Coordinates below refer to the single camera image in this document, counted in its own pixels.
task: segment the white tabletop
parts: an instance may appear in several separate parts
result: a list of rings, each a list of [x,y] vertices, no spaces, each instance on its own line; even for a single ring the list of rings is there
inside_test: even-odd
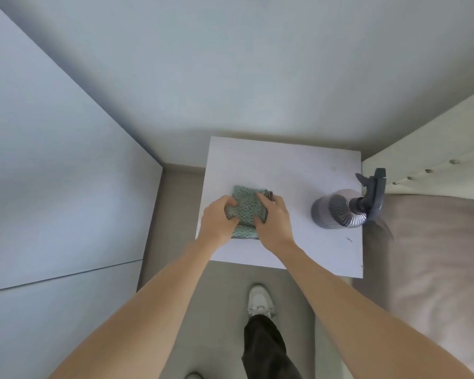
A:
[[[360,152],[212,137],[196,232],[208,204],[231,195],[234,185],[268,189],[284,198],[300,248],[334,274],[361,278],[361,227],[327,230],[311,219],[316,199],[341,189],[360,191],[360,171]],[[284,268],[256,240],[230,240],[212,260]]]

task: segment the folded cloth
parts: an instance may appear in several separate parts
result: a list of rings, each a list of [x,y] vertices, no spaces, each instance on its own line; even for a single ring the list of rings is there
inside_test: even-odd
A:
[[[272,200],[272,192],[268,190],[250,189],[244,186],[234,186],[232,197],[237,201],[237,206],[227,205],[225,214],[228,219],[239,218],[239,224],[234,230],[232,238],[238,240],[259,240],[253,219],[258,216],[263,223],[267,220],[267,209],[260,202],[256,193],[260,192]]]

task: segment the forearm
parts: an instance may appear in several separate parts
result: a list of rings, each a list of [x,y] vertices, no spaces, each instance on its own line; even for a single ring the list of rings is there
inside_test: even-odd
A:
[[[278,250],[355,379],[474,378],[430,339],[312,261],[302,249]]]
[[[68,378],[158,378],[215,247],[195,241],[80,344],[52,374]]]

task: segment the tile floor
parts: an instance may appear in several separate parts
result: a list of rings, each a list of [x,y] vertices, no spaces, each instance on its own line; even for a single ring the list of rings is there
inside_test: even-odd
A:
[[[195,238],[204,177],[164,172],[142,270],[147,282]],[[288,355],[304,379],[314,379],[314,313],[283,269],[209,262],[188,307],[162,379],[191,371],[205,379],[245,379],[244,348],[249,287],[265,284],[278,310],[277,325]]]

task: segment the person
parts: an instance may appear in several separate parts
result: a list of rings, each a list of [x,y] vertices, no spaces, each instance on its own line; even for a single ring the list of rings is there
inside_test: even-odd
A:
[[[294,241],[283,198],[259,198],[268,210],[265,223],[255,220],[260,241],[297,282],[356,379],[474,378],[448,351],[311,260]],[[51,379],[158,378],[204,268],[239,222],[226,218],[226,205],[236,202],[224,196],[211,203],[183,255],[89,335]],[[300,377],[272,321],[274,306],[265,287],[251,289],[248,310],[242,356],[248,378]]]

